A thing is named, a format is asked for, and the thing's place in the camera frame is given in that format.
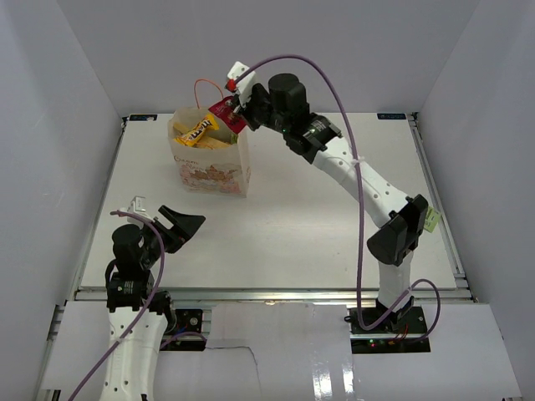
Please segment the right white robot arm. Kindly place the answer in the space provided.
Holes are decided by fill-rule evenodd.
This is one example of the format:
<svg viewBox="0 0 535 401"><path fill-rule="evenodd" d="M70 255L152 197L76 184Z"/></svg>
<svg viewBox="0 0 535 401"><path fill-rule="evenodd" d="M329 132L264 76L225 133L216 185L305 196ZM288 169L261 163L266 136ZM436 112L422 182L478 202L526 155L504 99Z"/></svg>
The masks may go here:
<svg viewBox="0 0 535 401"><path fill-rule="evenodd" d="M407 195L358 158L353 135L342 134L327 117L311 111L296 75L277 74L263 86L250 73L230 79L227 88L235 91L236 110L251 129L266 127L281 134L293 153L336 181L358 202L359 213L374 222L377 230L366 246L380 273L375 320L365 320L361 310L354 319L365 331L401 330L414 302L410 270L424 230L427 199Z"/></svg>

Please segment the golden chips bag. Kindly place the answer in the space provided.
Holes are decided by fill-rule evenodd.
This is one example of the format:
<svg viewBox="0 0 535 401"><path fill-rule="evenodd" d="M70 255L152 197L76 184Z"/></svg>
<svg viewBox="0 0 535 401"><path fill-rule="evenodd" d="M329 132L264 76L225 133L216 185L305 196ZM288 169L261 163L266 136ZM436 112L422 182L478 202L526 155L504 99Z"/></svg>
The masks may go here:
<svg viewBox="0 0 535 401"><path fill-rule="evenodd" d="M182 137L182 135L184 135L188 131L188 128L185 125L183 125L182 123L175 122L173 124L173 131L176 134L176 136L174 138L174 141L177 142L179 145L183 145L184 143L180 140L180 137ZM212 138L211 136L207 136L207 135L203 135L194 144L194 147L196 147L198 149L209 149L209 150L225 149L225 148L230 147L230 146L231 146L230 143L227 143L227 142L224 142L224 141L221 141L221 140L217 140L217 139Z"/></svg>

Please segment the red candy packet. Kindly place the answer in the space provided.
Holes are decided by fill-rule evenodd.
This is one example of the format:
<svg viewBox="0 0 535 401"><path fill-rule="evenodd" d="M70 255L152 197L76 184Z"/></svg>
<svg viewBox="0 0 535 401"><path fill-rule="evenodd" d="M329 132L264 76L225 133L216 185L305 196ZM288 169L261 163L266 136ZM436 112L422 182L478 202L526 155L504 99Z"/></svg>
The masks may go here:
<svg viewBox="0 0 535 401"><path fill-rule="evenodd" d="M244 118L235 111L236 107L234 98L232 96L227 96L210 106L208 110L221 120L231 132L239 135L246 127L247 123Z"/></svg>

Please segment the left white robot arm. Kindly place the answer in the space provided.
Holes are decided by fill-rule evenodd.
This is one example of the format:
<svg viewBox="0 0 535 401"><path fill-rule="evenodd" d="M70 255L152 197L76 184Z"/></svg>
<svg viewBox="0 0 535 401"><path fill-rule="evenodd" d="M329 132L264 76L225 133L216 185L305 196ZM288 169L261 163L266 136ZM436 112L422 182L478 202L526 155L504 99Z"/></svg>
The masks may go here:
<svg viewBox="0 0 535 401"><path fill-rule="evenodd" d="M104 274L110 349L102 400L151 400L163 337L177 326L171 295L160 288L166 256L178 252L206 218L167 206L159 212L169 226L133 211L115 213L130 221L111 236L114 258Z"/></svg>

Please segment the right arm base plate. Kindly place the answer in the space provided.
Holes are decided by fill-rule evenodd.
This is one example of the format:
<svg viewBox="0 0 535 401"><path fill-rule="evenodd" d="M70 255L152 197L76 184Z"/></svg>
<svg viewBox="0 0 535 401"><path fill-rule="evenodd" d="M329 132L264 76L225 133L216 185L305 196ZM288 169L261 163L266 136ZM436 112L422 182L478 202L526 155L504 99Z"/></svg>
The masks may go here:
<svg viewBox="0 0 535 401"><path fill-rule="evenodd" d="M417 340L427 331L421 307L412 307L397 326L382 322L376 328L365 331L357 320L357 308L350 308L344 320L349 324L353 355L429 353L428 338Z"/></svg>

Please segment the yellow M&M's candy pack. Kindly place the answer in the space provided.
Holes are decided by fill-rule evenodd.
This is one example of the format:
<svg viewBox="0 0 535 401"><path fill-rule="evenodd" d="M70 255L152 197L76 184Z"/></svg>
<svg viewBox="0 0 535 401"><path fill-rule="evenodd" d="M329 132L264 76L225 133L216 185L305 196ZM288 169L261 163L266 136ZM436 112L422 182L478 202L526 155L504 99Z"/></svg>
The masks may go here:
<svg viewBox="0 0 535 401"><path fill-rule="evenodd" d="M193 128L187 129L185 125L175 122L172 128L178 133L175 142L180 145L194 147L203 135L210 130L219 130L215 116L206 114Z"/></svg>

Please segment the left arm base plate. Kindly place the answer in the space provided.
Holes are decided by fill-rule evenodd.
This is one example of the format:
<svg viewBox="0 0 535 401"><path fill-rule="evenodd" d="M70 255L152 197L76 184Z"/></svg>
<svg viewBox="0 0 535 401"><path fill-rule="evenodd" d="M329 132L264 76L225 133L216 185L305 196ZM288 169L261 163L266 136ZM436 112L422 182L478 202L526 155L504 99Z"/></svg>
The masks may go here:
<svg viewBox="0 0 535 401"><path fill-rule="evenodd" d="M201 352L205 341L197 334L203 332L204 312L201 309L176 309L176 326L162 340L162 351Z"/></svg>

